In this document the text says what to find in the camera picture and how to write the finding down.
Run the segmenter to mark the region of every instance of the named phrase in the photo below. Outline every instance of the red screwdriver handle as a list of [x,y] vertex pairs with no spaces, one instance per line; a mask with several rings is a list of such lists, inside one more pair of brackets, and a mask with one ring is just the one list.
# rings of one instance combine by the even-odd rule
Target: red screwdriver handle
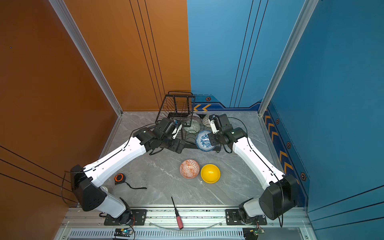
[[181,217],[177,216],[176,220],[177,220],[177,225],[179,226],[179,229],[183,229],[183,222],[181,221]]

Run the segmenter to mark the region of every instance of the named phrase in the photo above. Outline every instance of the robotic arm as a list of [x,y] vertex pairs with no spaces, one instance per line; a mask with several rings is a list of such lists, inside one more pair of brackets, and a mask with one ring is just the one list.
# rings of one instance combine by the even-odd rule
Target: robotic arm
[[[265,214],[274,220],[297,204],[298,183],[275,168],[253,145],[241,128],[233,129],[225,114],[210,116],[213,132],[209,134],[212,145],[227,144],[238,154],[256,175],[265,190],[259,199],[250,199],[239,205],[242,221],[252,223],[255,216]],[[167,148],[181,153],[185,141],[173,134],[177,124],[163,118],[155,127],[144,127],[135,132],[123,145],[85,167],[71,169],[71,187],[84,211],[100,210],[111,215],[121,224],[129,224],[132,211],[122,199],[101,188],[101,185],[121,167],[156,148]]]

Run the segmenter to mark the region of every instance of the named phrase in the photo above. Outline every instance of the orange wall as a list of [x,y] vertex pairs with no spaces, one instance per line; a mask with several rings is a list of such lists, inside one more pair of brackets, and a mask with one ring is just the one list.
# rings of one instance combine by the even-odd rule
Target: orange wall
[[190,91],[186,0],[65,4],[124,111],[158,110],[167,91]]
[[[0,32],[0,145],[60,176],[96,160],[116,114],[49,1],[1,1]],[[0,159],[61,185],[2,148]],[[60,195],[60,187],[3,161],[0,173]],[[60,197],[3,175],[0,192],[1,239],[54,237],[68,209]],[[17,234],[20,226],[27,236]]]

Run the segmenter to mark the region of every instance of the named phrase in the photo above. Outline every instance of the yellow bowl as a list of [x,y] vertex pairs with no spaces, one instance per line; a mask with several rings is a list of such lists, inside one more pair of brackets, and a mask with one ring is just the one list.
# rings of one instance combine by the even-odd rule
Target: yellow bowl
[[200,175],[204,182],[215,183],[220,179],[220,170],[213,164],[207,164],[201,169]]

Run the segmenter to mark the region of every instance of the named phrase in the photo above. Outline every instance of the screwdriver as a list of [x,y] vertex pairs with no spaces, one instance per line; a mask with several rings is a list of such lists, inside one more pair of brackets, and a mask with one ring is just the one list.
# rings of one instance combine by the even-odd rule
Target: screwdriver
[[183,222],[181,221],[181,217],[179,215],[179,212],[176,209],[175,202],[173,201],[173,197],[171,197],[171,198],[172,198],[173,206],[175,207],[177,225],[179,226],[179,229],[183,229]]

